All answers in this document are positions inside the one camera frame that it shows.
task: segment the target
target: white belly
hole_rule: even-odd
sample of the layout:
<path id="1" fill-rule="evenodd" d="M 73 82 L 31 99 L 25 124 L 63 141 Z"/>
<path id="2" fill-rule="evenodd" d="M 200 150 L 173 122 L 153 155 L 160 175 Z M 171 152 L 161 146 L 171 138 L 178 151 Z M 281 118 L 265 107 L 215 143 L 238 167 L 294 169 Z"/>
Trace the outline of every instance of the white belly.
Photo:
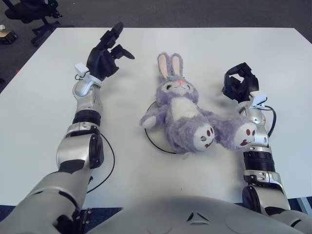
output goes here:
<path id="1" fill-rule="evenodd" d="M 192 118 L 200 114 L 197 105 L 186 97 L 172 99 L 171 108 L 174 121 L 182 117 Z"/>

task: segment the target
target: black cable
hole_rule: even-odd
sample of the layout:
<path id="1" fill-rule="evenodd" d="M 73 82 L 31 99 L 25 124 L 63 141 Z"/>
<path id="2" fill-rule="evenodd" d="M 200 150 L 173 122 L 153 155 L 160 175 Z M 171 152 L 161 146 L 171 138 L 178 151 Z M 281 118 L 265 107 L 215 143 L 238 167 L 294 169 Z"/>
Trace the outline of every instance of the black cable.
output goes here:
<path id="1" fill-rule="evenodd" d="M 276 112 L 275 110 L 271 107 L 271 106 L 265 106 L 265 107 L 268 107 L 269 110 L 266 110 L 266 109 L 260 109 L 258 108 L 259 110 L 261 111 L 272 111 L 273 112 L 273 122 L 272 122 L 272 126 L 271 126 L 271 129 L 269 130 L 269 133 L 268 133 L 268 136 L 270 137 L 273 133 L 273 130 L 274 130 L 274 127 L 275 127 L 275 124 L 276 124 Z"/>
<path id="2" fill-rule="evenodd" d="M 112 148 L 111 144 L 109 143 L 109 141 L 106 139 L 106 137 L 105 137 L 102 133 L 101 133 L 101 135 L 102 135 L 102 137 L 106 140 L 106 142 L 107 142 L 109 148 L 111 148 L 111 151 L 112 151 L 112 154 L 113 154 L 113 158 L 114 158 L 114 163 L 113 163 L 113 167 L 112 167 L 112 169 L 111 169 L 111 172 L 108 174 L 108 176 L 107 176 L 100 184 L 98 184 L 98 185 L 95 186 L 94 188 L 90 189 L 90 190 L 87 192 L 87 194 L 88 194 L 89 192 L 92 192 L 94 189 L 98 188 L 99 186 L 101 186 L 105 181 L 107 181 L 108 178 L 109 178 L 109 177 L 111 176 L 111 174 L 113 173 L 113 170 L 114 170 L 114 168 L 115 168 L 115 160 L 116 160 L 116 158 L 115 158 L 115 153 L 114 153 L 114 151 L 113 151 L 113 148 Z"/>
<path id="3" fill-rule="evenodd" d="M 154 101 L 154 102 L 150 105 L 150 107 L 147 109 L 147 111 L 154 105 L 155 102 L 156 102 L 156 101 Z M 166 150 L 164 150 L 164 149 L 161 149 L 159 146 L 157 146 L 157 145 L 150 139 L 150 137 L 149 137 L 148 134 L 147 134 L 146 128 L 144 128 L 144 131 L 145 131 L 145 134 L 146 134 L 147 138 L 149 139 L 149 141 L 150 141 L 156 148 L 158 148 L 158 149 L 161 150 L 162 152 L 165 152 L 165 153 L 168 153 L 168 154 L 172 154 L 172 155 L 176 155 L 175 152 L 170 152 L 170 151 L 166 151 Z"/>

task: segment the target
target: bunny arm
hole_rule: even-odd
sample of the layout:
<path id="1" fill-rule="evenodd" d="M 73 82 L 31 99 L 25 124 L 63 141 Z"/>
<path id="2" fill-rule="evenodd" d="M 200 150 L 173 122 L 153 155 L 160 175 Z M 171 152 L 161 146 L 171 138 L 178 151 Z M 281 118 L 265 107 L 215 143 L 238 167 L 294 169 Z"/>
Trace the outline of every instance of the bunny arm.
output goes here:
<path id="1" fill-rule="evenodd" d="M 199 110 L 214 128 L 214 139 L 224 148 L 241 149 L 254 140 L 256 125 L 248 118 L 242 116 L 224 117 L 211 111 Z"/>
<path id="2" fill-rule="evenodd" d="M 144 128 L 154 128 L 165 123 L 168 105 L 162 105 L 156 109 L 148 110 L 140 120 Z"/>

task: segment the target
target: office chair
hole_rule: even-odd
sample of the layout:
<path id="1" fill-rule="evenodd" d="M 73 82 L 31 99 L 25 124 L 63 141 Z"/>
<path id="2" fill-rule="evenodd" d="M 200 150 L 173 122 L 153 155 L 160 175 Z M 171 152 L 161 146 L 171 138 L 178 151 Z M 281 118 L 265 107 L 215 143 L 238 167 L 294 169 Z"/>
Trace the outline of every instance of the office chair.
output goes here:
<path id="1" fill-rule="evenodd" d="M 56 28 L 73 27 L 72 25 L 62 26 L 58 21 L 49 23 L 45 17 L 55 19 L 62 17 L 57 11 L 59 5 L 56 0 L 20 0 L 13 5 L 10 0 L 2 0 L 8 7 L 5 15 L 11 20 L 21 20 L 23 23 L 30 23 L 33 20 L 42 20 L 44 25 L 33 29 L 35 37 L 31 40 L 34 46 L 38 46 L 37 40 L 40 39 L 47 31 L 53 32 Z"/>

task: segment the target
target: bunny ear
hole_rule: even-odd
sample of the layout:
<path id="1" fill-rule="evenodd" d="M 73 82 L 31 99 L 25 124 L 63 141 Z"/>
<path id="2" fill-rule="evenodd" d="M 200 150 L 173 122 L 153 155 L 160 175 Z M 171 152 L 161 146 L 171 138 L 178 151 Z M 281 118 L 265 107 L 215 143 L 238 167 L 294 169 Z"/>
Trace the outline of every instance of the bunny ear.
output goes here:
<path id="1" fill-rule="evenodd" d="M 168 68 L 167 68 L 167 63 L 169 62 L 168 58 L 169 57 L 166 53 L 162 53 L 158 56 L 158 67 L 164 79 L 167 79 L 168 76 Z"/>
<path id="2" fill-rule="evenodd" d="M 179 54 L 172 55 L 172 68 L 174 70 L 174 74 L 178 76 L 182 76 L 183 71 L 183 59 Z"/>

